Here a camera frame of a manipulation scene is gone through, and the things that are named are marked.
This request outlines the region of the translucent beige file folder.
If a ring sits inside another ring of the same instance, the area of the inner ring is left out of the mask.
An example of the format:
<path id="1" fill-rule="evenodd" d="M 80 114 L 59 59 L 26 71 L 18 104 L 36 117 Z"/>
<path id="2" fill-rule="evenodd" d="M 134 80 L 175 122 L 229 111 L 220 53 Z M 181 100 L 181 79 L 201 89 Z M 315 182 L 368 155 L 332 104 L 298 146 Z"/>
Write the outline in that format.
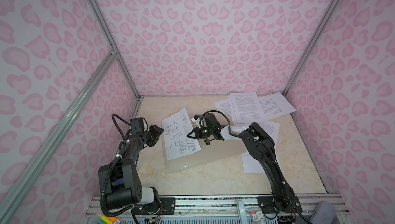
<path id="1" fill-rule="evenodd" d="M 165 141 L 163 142 L 163 152 L 165 160 L 165 173 L 170 174 L 177 171 L 189 169 L 198 165 L 214 162 L 224 158 L 240 155 L 246 152 L 242 141 L 236 140 L 214 140 L 210 145 L 205 145 L 203 140 L 198 140 L 201 150 L 178 159 L 167 160 Z"/>

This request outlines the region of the technical drawing paper sheet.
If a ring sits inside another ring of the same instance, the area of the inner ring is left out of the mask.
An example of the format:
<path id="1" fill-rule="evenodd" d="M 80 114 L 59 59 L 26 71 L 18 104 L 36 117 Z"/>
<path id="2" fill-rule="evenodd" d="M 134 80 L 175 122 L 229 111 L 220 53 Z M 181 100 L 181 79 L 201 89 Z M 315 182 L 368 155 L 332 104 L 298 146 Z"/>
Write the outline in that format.
<path id="1" fill-rule="evenodd" d="M 167 160 L 174 160 L 201 150 L 197 139 L 188 138 L 193 131 L 185 108 L 161 121 Z"/>

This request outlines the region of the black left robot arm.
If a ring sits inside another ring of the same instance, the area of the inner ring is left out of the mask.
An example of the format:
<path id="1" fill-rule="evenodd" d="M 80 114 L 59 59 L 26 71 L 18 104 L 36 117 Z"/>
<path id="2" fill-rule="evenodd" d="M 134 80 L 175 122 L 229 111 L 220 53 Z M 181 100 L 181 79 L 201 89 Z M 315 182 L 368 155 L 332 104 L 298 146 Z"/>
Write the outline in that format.
<path id="1" fill-rule="evenodd" d="M 98 171 L 100 208 L 104 216 L 116 217 L 136 206 L 152 214 L 161 210 L 156 188 L 142 186 L 137 172 L 140 151 L 154 146 L 164 130 L 151 125 L 148 130 L 136 127 L 128 130 L 118 147 L 115 158 Z"/>

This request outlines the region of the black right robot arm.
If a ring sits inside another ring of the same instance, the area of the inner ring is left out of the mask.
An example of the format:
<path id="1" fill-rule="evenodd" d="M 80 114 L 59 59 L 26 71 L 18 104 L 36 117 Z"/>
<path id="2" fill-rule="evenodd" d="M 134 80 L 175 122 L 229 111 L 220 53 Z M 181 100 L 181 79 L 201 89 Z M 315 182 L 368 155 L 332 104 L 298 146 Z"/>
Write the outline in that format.
<path id="1" fill-rule="evenodd" d="M 276 157 L 275 143 L 270 135 L 258 124 L 252 123 L 246 128 L 220 125 L 194 128 L 188 138 L 208 140 L 241 140 L 247 152 L 262 166 L 272 190 L 272 206 L 285 213 L 293 209 L 297 214 L 302 213 L 302 207 L 292 187 L 287 183 Z"/>

